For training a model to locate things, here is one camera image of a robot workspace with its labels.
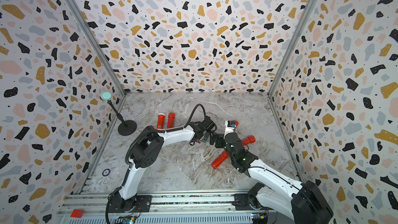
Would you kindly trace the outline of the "red flashlight white rim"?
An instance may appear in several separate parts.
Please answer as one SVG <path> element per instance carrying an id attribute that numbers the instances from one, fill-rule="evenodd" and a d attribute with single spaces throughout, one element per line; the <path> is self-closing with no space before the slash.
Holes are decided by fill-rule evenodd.
<path id="1" fill-rule="evenodd" d="M 165 114 L 158 114 L 157 129 L 163 129 Z"/>

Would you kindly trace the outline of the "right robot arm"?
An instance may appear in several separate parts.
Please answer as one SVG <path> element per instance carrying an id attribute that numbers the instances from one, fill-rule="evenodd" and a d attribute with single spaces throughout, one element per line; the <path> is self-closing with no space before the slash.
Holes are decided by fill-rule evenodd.
<path id="1" fill-rule="evenodd" d="M 243 200 L 235 201 L 235 206 L 253 210 L 271 208 L 296 224 L 327 224 L 331 221 L 333 211 L 315 183 L 309 180 L 303 183 L 269 167 L 245 148 L 234 132 L 212 134 L 209 143 L 222 148 L 239 173 L 257 180 Z"/>

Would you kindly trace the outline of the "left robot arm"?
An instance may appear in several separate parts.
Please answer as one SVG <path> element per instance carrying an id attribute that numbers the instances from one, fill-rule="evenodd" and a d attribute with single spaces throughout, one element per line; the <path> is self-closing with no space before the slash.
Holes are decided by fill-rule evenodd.
<path id="1" fill-rule="evenodd" d="M 108 196 L 106 213 L 123 213 L 136 207 L 137 190 L 144 172 L 154 164 L 164 146 L 179 142 L 195 143 L 216 129 L 217 125 L 208 116 L 201 122 L 189 122 L 171 129 L 146 127 L 126 153 L 128 168 L 121 185 Z"/>

